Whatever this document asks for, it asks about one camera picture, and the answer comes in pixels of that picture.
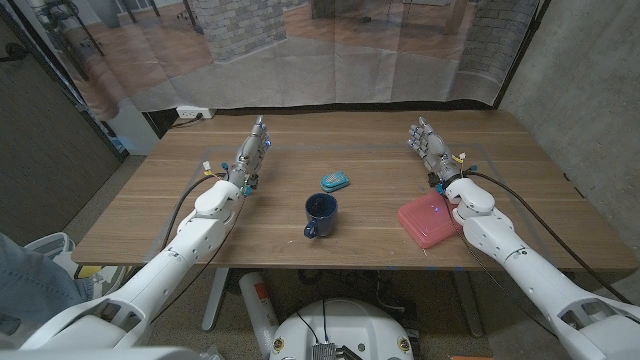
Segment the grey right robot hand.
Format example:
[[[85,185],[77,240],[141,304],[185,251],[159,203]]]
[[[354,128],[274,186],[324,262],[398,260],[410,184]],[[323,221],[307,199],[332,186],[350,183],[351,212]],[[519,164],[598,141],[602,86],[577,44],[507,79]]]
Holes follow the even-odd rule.
[[[408,145],[421,158],[430,185],[434,187],[437,183],[445,184],[460,178],[461,165],[450,148],[424,117],[420,116],[418,120],[419,124],[412,125],[408,131]]]

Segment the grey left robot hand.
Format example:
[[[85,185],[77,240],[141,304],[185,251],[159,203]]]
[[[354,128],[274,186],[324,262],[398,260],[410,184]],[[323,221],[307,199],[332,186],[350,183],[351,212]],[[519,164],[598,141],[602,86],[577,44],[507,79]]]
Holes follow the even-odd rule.
[[[258,174],[268,148],[271,146],[270,135],[263,116],[259,115],[252,129],[234,157],[229,170],[228,181],[238,188]]]

